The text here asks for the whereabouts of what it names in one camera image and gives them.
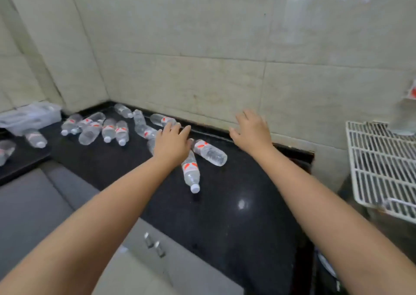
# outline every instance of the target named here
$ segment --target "black countertop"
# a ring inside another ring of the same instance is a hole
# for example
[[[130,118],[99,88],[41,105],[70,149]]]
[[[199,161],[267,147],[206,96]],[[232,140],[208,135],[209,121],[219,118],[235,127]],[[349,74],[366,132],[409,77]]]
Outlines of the black countertop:
[[[108,118],[121,119],[112,108],[103,112]],[[18,161],[26,161],[21,166],[28,169],[38,155],[39,160],[52,158],[60,162],[102,190],[151,157],[147,141],[134,132],[133,120],[127,123],[130,141],[124,147],[115,140],[106,144],[101,136],[91,145],[80,145],[78,136],[59,134],[60,123],[41,130],[48,140],[43,150],[33,149],[17,138],[18,148],[3,174],[0,170],[0,182],[11,178],[8,172],[17,175]],[[299,260],[302,231],[274,184],[221,131],[194,125],[190,137],[202,138],[225,151],[227,163],[217,167],[197,156],[201,191],[196,195],[190,192],[177,167],[155,192],[141,217],[247,290],[256,294],[301,293],[294,284],[302,283],[300,276],[309,271],[305,267],[299,270],[305,265],[299,265],[299,261],[304,262]],[[309,159],[306,153],[293,154],[296,163],[305,170],[310,168],[299,161],[302,157]]]

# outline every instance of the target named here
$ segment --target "beige tile floor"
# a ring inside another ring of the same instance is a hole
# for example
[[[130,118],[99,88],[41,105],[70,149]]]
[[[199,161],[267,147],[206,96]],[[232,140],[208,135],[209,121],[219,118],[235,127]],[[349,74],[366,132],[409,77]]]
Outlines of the beige tile floor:
[[[100,277],[93,295],[178,295],[163,279],[121,247]]]

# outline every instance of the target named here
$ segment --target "metal knob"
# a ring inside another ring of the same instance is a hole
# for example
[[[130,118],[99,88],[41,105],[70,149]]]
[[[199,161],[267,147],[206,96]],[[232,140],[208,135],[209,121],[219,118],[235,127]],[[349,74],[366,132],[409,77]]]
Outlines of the metal knob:
[[[150,249],[154,246],[153,240],[150,237],[149,233],[145,233],[144,234],[144,243],[146,244],[146,246]]]
[[[162,247],[160,246],[160,241],[155,242],[155,249],[156,249],[156,253],[160,258],[163,258],[166,254],[165,251],[162,249]]]

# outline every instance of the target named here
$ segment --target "metal grid shelf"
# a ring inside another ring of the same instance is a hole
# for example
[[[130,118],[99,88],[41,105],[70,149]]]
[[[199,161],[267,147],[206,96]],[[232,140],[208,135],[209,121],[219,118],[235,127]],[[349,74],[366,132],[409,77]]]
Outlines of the metal grid shelf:
[[[355,200],[416,224],[416,137],[352,121],[346,135]]]

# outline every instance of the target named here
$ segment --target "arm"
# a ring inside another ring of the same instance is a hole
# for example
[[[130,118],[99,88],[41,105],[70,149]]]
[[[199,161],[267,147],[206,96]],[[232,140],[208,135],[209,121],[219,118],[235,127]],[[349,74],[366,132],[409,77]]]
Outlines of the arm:
[[[121,177],[46,237],[0,283],[0,294],[91,294],[160,183],[189,154],[190,126],[158,132],[154,156]]]
[[[303,230],[353,295],[413,294],[416,267],[366,219],[272,145],[267,123],[252,110],[237,115],[235,144],[279,189]]]

